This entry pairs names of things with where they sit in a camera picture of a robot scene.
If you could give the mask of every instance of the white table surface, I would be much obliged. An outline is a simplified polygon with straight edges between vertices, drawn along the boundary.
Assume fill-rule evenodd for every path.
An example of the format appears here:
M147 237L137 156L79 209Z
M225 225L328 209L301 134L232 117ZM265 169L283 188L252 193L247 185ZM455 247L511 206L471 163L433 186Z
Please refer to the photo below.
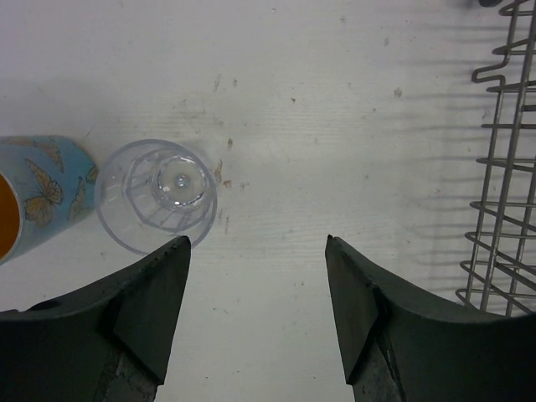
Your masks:
M455 299L494 104L470 74L507 23L471 0L2 2L0 132L222 160L158 402L350 401L326 236ZM0 268L0 309L136 259L93 214Z

